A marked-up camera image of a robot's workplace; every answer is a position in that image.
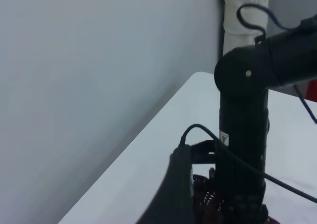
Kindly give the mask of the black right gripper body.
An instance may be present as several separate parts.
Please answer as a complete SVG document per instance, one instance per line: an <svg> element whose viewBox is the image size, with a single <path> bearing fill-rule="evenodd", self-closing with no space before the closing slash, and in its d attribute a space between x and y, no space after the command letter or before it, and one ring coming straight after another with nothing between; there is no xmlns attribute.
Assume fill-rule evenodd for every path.
<svg viewBox="0 0 317 224"><path fill-rule="evenodd" d="M215 175L224 224L264 224L268 210L263 204L266 183L262 175L242 177Z"/></svg>

